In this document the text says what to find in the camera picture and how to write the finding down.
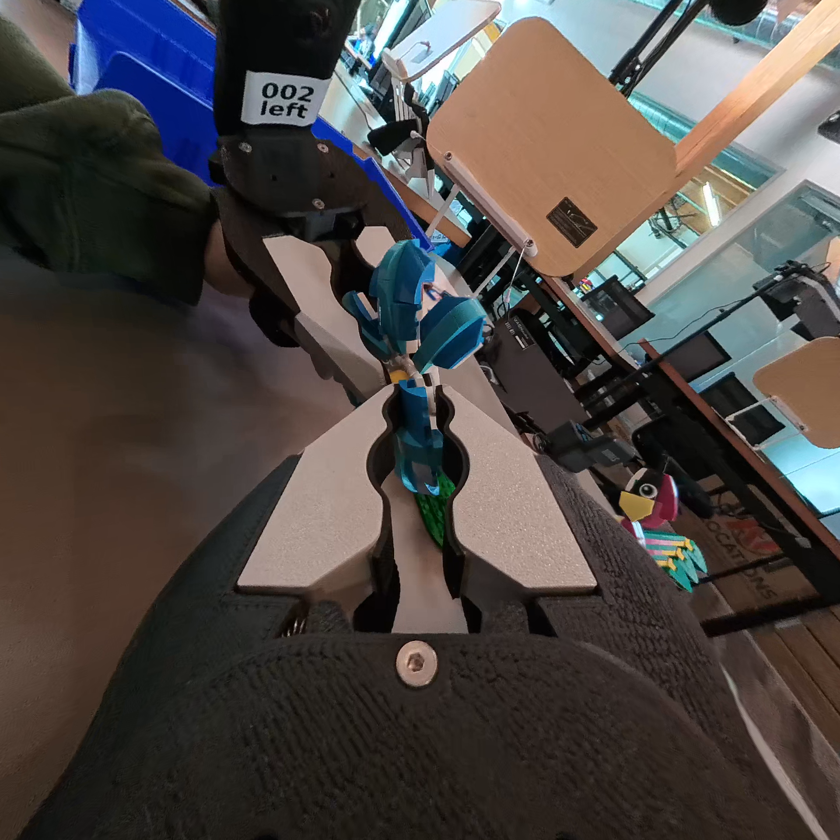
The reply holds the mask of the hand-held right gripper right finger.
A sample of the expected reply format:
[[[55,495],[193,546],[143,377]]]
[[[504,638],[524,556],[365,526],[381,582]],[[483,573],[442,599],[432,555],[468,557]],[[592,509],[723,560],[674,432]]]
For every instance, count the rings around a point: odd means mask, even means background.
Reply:
[[[536,454],[452,387],[436,399],[444,473],[457,483],[443,546],[451,596],[495,604],[592,593],[594,573]]]

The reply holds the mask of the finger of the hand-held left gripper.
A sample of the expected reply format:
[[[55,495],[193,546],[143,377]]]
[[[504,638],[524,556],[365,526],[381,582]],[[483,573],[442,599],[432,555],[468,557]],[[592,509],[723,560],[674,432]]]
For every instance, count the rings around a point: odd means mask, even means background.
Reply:
[[[387,227],[368,226],[354,240],[354,254],[365,270],[378,268],[389,251],[400,240]]]
[[[342,385],[360,403],[384,388],[381,363],[364,348],[357,322],[334,295],[325,252],[287,236],[266,237],[263,243],[296,310],[293,335],[318,375]]]

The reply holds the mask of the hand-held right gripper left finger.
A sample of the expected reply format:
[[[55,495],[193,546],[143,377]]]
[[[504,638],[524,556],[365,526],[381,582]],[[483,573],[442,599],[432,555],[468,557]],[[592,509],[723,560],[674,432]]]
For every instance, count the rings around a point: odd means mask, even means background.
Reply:
[[[381,491],[391,470],[389,385],[303,449],[237,581],[247,595],[313,604],[386,595],[391,516]]]

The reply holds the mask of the blue lego flower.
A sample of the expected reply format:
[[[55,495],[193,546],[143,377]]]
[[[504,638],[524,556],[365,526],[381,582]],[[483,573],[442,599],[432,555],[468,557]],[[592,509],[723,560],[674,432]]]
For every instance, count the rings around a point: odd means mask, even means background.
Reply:
[[[436,265],[417,240],[397,243],[373,270],[366,292],[348,291],[344,309],[363,346],[396,386],[395,468],[415,495],[439,496],[443,433],[436,421],[440,371],[451,371],[483,346],[486,313],[435,281]]]

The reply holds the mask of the green lego plant pink flowers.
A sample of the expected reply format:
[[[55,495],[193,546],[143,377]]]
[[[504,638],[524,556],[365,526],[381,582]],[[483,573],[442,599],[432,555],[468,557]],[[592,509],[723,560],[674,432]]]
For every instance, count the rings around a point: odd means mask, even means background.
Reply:
[[[424,528],[439,549],[443,549],[446,539],[446,510],[450,498],[455,493],[455,484],[443,470],[437,474],[436,495],[416,493],[414,501]]]

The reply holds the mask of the person's left forearm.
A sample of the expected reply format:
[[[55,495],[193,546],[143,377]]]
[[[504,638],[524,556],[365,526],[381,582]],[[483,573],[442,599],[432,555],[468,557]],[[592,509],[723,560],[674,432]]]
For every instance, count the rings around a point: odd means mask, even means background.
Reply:
[[[162,153],[119,91],[78,95],[1,18],[2,245],[54,272],[107,273],[194,306],[231,293],[210,187]]]

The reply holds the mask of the colourful lego bird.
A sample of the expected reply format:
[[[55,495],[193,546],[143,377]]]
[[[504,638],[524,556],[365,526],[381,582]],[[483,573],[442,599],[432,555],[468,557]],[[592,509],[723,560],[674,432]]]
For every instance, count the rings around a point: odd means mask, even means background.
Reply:
[[[708,567],[696,542],[665,528],[678,519],[679,501],[672,476],[640,469],[619,494],[617,522],[679,589],[691,593]]]

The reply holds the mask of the dark grey charger box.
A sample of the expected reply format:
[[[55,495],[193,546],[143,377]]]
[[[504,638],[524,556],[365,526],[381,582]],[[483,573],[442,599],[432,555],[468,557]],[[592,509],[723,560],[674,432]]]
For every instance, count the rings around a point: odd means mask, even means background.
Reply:
[[[572,421],[542,434],[541,450],[574,474],[593,467],[627,466],[637,457],[636,450],[623,440],[610,434],[592,434]]]

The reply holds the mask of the black white tool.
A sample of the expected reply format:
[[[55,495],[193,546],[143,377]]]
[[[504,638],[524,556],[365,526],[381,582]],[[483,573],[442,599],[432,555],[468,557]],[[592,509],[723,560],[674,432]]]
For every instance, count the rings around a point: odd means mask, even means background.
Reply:
[[[372,130],[369,145],[382,157],[392,156],[406,165],[406,177],[422,180],[428,195],[434,193],[434,160],[428,151],[426,134],[430,115],[416,100],[411,84],[400,87],[400,98],[393,97],[396,121]]]

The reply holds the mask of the white panel stand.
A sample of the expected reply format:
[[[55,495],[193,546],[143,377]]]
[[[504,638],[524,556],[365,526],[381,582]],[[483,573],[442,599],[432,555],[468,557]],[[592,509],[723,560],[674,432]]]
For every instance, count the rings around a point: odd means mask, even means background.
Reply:
[[[471,203],[483,211],[483,215],[488,218],[492,226],[504,236],[504,239],[510,245],[507,256],[510,257],[514,252],[519,253],[520,256],[517,257],[511,278],[511,281],[515,281],[523,260],[525,257],[536,256],[539,251],[533,237],[530,236],[526,229],[515,219],[514,216],[512,216],[512,213],[505,210],[502,204],[499,204],[490,193],[485,190],[485,187],[478,182],[477,177],[468,168],[467,164],[459,159],[454,153],[451,150],[445,151],[440,166],[452,181],[453,189],[451,190],[449,198],[444,201],[444,204],[426,227],[426,237],[432,237],[440,221],[444,216],[446,216],[450,206],[457,199],[458,194],[464,194]]]

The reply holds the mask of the black equipment case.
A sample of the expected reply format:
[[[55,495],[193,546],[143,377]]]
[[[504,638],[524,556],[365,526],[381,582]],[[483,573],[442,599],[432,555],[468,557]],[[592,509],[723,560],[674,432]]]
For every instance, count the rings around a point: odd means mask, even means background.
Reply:
[[[549,337],[538,318],[526,310],[502,316],[485,348],[502,399],[516,414],[528,414],[538,428],[551,432],[573,422],[584,424],[587,413],[545,352]]]

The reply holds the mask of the blue plastic bin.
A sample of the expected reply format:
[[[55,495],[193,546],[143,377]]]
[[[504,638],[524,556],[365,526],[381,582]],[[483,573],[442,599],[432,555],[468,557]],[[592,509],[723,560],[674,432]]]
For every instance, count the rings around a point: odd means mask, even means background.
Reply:
[[[163,155],[210,185],[214,180],[209,167],[218,150],[215,30],[185,12],[184,3],[81,3],[75,34],[70,52],[74,92],[110,89],[139,100],[160,132]],[[343,133],[325,112],[336,75],[312,127],[315,136],[351,141],[353,155],[371,177],[382,176],[399,195],[375,158],[371,154],[360,157],[361,144]],[[405,209],[413,233],[406,240],[415,239],[430,252],[428,237]]]

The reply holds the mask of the light wooden panel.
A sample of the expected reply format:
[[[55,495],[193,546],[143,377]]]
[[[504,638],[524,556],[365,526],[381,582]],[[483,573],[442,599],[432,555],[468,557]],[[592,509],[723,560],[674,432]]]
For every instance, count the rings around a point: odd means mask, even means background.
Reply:
[[[543,278],[581,279],[675,191],[675,146],[543,18],[507,27],[430,121],[533,237]]]
[[[759,369],[757,390],[820,449],[839,448],[839,339],[816,339]]]
[[[383,67],[393,81],[413,83],[471,41],[501,10],[502,5],[496,1],[451,1],[435,6],[424,24],[393,48],[383,49]]]

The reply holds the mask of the printed cardboard box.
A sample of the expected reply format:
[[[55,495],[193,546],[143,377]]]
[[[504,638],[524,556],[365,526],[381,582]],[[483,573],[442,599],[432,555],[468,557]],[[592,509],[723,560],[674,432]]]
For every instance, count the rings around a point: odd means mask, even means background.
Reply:
[[[702,520],[688,510],[674,529],[696,542],[708,582],[694,587],[690,607],[709,638],[771,626],[838,622],[838,606],[819,596],[782,549],[747,516]]]

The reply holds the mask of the black boom pole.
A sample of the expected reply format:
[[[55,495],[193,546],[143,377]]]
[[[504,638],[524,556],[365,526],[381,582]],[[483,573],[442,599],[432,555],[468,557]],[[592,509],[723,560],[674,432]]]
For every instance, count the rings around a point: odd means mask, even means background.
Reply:
[[[612,69],[609,81],[628,100],[639,83],[705,12],[719,24],[740,27],[751,24],[768,1],[667,1],[636,43]]]

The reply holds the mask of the wooden beam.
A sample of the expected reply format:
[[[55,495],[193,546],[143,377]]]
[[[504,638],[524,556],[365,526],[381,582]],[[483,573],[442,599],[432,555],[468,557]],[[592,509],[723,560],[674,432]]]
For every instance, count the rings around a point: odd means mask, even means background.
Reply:
[[[691,181],[839,43],[839,3],[821,1],[675,147],[674,187]]]

